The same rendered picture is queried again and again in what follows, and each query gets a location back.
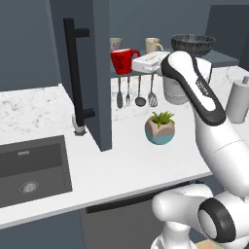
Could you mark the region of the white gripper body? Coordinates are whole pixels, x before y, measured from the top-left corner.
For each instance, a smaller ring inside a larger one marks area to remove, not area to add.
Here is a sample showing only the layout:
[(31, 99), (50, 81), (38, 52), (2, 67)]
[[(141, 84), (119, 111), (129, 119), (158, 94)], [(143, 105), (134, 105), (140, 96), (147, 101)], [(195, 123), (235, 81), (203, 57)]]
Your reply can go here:
[(140, 73), (154, 73), (160, 69), (161, 61), (169, 55), (169, 52), (152, 52), (135, 58), (131, 63), (131, 69)]

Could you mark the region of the beige mug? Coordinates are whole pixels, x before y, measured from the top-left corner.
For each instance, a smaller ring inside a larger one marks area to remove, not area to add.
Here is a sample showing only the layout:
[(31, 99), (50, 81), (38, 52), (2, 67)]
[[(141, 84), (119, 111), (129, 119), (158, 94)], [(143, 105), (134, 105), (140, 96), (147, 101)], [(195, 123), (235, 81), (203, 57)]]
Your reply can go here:
[(119, 50), (122, 47), (123, 39), (122, 38), (111, 38), (110, 39), (110, 51)]
[(145, 39), (145, 49), (146, 49), (146, 53), (162, 52), (163, 46), (160, 43), (159, 38), (146, 38)]

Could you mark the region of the potted green plant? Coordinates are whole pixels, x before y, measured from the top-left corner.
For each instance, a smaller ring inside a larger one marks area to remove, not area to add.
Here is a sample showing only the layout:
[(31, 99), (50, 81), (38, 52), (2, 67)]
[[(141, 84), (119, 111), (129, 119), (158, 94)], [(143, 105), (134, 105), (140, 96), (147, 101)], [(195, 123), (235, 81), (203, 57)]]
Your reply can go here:
[(168, 111), (156, 112), (145, 123), (145, 135), (155, 145), (164, 145), (170, 142), (175, 134), (175, 122), (173, 113)]

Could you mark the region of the dark grey cupboard door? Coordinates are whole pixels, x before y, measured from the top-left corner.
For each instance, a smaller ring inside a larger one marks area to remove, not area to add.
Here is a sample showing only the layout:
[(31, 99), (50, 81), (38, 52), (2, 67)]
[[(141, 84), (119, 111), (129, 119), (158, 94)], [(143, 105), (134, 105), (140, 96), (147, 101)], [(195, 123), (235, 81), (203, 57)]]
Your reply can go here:
[(50, 5), (61, 83), (72, 102), (63, 20), (72, 18), (76, 28), (89, 30), (88, 37), (76, 40), (83, 107), (95, 112), (93, 118), (85, 119), (85, 126), (100, 150), (110, 150), (109, 0), (50, 0)]

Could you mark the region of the silver tap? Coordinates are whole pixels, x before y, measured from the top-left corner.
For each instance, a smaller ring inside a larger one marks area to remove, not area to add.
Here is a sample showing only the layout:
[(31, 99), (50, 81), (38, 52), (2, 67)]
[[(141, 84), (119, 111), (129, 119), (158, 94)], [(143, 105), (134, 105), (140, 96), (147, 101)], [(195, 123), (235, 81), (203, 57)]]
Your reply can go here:
[(82, 126), (78, 126), (77, 122), (76, 122), (76, 116), (72, 115), (72, 125), (74, 127), (74, 133), (77, 136), (83, 136), (84, 134), (86, 134), (86, 126), (82, 125)]

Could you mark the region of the grey dishwasher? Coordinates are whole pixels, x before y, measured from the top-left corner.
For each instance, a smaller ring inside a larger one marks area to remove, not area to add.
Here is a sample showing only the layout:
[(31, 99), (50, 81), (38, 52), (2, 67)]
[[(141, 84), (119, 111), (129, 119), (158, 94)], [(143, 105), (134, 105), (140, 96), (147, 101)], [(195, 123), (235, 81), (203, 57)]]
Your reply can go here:
[(86, 249), (150, 249), (162, 231), (152, 200), (88, 214), (80, 211)]

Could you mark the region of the dark grey sink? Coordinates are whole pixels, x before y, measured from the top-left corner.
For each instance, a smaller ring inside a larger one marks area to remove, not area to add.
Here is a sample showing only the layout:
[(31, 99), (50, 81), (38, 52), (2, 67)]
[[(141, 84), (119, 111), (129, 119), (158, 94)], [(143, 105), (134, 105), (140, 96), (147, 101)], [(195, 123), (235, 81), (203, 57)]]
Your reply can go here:
[(0, 208), (71, 191), (63, 135), (0, 145)]

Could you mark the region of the hanging grey ladle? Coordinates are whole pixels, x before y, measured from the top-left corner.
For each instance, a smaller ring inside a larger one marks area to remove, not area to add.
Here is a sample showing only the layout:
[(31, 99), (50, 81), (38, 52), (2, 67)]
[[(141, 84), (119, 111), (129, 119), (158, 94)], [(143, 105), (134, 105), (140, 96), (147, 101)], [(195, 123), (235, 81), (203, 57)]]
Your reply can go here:
[[(141, 87), (141, 76), (138, 76), (138, 87)], [(146, 105), (146, 99), (142, 97), (140, 94), (135, 98), (135, 104), (138, 107), (143, 107)]]

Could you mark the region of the dark grey wall cupboard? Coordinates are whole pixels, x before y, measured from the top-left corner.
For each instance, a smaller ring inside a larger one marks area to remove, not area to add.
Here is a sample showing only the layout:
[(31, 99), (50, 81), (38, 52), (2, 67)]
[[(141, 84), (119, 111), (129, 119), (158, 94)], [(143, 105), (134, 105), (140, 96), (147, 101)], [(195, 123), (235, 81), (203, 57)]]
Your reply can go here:
[(206, 34), (216, 39), (214, 51), (236, 58), (249, 71), (249, 5), (212, 5)]
[(0, 91), (59, 82), (50, 0), (0, 0)]

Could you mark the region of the dark grey base cupboard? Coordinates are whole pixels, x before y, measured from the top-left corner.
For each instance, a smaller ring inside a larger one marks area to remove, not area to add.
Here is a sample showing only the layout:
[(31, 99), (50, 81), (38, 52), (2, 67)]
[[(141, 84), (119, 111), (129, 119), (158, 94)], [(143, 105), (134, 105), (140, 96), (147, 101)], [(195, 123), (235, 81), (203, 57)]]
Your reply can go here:
[(78, 211), (0, 230), (0, 249), (85, 249)]

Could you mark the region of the hanging grey slotted turner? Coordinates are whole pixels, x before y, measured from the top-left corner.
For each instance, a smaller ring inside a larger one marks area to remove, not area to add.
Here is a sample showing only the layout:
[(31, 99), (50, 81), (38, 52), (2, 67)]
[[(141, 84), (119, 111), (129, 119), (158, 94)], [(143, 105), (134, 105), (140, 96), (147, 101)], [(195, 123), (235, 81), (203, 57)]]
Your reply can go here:
[(154, 82), (154, 74), (151, 75), (151, 88), (148, 94), (148, 102), (149, 102), (150, 107), (157, 107), (158, 99), (156, 95), (153, 93), (153, 82)]

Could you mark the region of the hanging grey fork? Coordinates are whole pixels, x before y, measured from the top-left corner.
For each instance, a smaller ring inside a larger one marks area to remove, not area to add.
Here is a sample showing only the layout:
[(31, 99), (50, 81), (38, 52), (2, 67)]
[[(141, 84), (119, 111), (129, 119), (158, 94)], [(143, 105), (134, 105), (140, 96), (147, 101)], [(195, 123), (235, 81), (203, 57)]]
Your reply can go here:
[(127, 93), (126, 93), (126, 97), (125, 97), (126, 106), (130, 105), (129, 89), (130, 89), (130, 76), (127, 77)]

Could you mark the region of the red mug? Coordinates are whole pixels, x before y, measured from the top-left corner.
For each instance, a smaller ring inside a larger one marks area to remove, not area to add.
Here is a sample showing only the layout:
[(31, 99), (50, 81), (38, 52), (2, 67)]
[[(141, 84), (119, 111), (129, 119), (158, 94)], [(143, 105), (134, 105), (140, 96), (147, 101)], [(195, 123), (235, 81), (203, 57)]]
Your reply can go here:
[(111, 59), (117, 75), (129, 74), (132, 71), (131, 63), (135, 54), (140, 56), (140, 52), (133, 49), (122, 49), (111, 52)]

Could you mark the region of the grey cylinder with knob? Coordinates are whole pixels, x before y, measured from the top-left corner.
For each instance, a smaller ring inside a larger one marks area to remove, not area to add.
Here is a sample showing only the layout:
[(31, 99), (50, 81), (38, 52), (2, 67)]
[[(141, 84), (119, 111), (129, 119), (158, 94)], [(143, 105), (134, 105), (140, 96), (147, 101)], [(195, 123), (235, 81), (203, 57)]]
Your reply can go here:
[(249, 110), (249, 76), (235, 80), (226, 106), (226, 113), (234, 124), (242, 124)]

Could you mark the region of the hanging grey spatula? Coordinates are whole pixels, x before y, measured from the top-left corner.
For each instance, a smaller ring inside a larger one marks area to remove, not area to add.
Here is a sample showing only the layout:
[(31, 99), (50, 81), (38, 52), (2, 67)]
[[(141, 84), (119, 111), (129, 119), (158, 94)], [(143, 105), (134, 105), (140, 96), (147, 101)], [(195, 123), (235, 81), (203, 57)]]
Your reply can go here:
[(123, 94), (122, 94), (122, 91), (121, 91), (121, 82), (122, 82), (122, 79), (119, 78), (118, 79), (118, 93), (117, 93), (117, 106), (119, 109), (123, 108)]

